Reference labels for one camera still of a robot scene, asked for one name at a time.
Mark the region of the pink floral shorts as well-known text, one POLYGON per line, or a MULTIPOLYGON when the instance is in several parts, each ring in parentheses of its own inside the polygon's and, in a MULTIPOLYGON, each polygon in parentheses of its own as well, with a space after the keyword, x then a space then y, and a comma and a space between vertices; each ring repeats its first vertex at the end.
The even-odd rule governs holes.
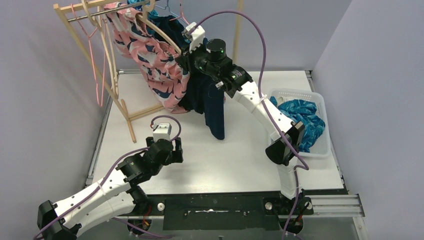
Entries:
POLYGON ((121 2, 104 6, 106 10, 117 7, 121 9, 106 14, 117 49, 124 57, 135 61, 143 79, 165 109, 172 114, 186 113, 179 103, 186 95, 190 74, 176 62, 178 52, 167 41, 148 32, 149 25, 141 21, 141 11, 121 2))

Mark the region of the wooden hanger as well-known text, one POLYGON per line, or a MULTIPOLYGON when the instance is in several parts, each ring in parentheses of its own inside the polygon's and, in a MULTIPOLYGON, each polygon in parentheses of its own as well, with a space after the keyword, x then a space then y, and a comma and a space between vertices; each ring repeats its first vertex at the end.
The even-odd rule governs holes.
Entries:
POLYGON ((81 1, 82 8, 86 13, 87 18, 91 24, 95 27, 95 30, 89 35, 88 39, 90 40, 92 35, 95 32, 99 32, 101 41, 103 44, 103 73, 102 73, 102 86, 105 87, 105 70, 106 62, 109 67, 109 75, 111 80, 111 85, 108 87, 110 89, 109 95, 117 100, 119 98, 119 84, 118 84, 118 72, 116 66, 115 51, 113 47, 113 41, 111 38, 111 32, 109 30, 107 16, 105 13, 100 13, 99 15, 94 16, 94 13, 90 12, 90 6, 88 0, 81 1))
POLYGON ((136 20, 141 21, 143 24, 154 30, 157 34, 159 34, 174 50, 175 52, 180 55, 182 53, 181 49, 178 47, 178 45, 167 35, 165 34, 159 27, 157 27, 155 24, 153 24, 148 19, 148 12, 155 9, 156 1, 155 0, 149 0, 150 3, 148 6, 144 6, 141 14, 138 13, 136 15, 136 20))

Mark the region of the wooden hanger front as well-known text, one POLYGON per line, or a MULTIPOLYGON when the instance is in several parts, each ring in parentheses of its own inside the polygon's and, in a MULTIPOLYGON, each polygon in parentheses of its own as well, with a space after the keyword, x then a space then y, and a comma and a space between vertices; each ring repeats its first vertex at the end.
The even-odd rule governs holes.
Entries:
POLYGON ((111 85, 108 87, 110 89, 109 95, 117 100, 119 98, 119 84, 118 84, 118 72, 116 66, 115 51, 113 47, 113 41, 111 38, 111 32, 109 30, 107 16, 105 13, 100 13, 99 15, 94 16, 94 13, 90 12, 90 6, 88 0, 81 1, 82 8, 86 13, 87 18, 91 24, 95 27, 95 30, 89 35, 88 39, 90 40, 92 35, 95 32, 99 32, 101 41, 103 44, 103 73, 102 73, 102 86, 105 87, 105 70, 106 62, 109 67, 109 75, 111 80, 111 85))

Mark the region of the blue shark print shorts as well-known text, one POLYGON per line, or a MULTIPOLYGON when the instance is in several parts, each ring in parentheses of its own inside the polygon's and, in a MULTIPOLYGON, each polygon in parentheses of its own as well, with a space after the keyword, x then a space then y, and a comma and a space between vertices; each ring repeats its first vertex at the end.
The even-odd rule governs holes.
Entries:
POLYGON ((277 106, 275 96, 269 98, 270 102, 277 107, 280 112, 289 117, 293 122, 302 122, 305 130, 299 150, 310 153, 311 147, 315 145, 319 137, 326 129, 325 121, 317 115, 317 105, 315 102, 303 99, 288 97, 289 101, 277 106))

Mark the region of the white shorts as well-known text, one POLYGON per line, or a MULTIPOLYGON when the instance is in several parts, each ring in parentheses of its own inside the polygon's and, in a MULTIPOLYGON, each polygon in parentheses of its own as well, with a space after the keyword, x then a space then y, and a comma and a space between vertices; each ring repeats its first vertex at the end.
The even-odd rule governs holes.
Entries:
POLYGON ((289 99, 288 99, 287 97, 284 97, 284 96, 278 96, 278 97, 276 97, 275 99, 276 99, 276 102, 277 102, 277 106, 280 106, 280 105, 282 105, 283 103, 285 103, 285 102, 288 102, 288 101, 289 101, 289 99))

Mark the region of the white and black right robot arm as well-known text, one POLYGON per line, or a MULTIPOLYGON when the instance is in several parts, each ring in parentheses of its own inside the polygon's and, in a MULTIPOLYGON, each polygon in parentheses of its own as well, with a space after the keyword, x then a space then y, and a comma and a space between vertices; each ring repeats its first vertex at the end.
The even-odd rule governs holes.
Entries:
POLYGON ((195 48, 185 46, 175 59, 180 67, 191 74, 205 74, 215 86, 243 105, 265 128, 271 144, 265 149, 269 160, 277 165, 280 179, 282 209, 295 213, 301 207, 298 195, 300 185, 295 177, 295 159, 305 132, 301 122, 284 115, 259 89, 248 72, 233 63, 226 54, 226 43, 212 39, 195 48))

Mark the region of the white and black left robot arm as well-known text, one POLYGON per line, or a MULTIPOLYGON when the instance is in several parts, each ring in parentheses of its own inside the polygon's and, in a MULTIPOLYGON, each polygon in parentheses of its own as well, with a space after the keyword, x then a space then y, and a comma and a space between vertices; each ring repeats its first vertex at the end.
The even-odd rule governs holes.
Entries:
POLYGON ((106 175, 68 198, 39 205, 36 240, 75 240, 114 217, 143 213, 149 203, 139 186, 162 167, 183 162, 181 138, 154 141, 121 156, 106 175))

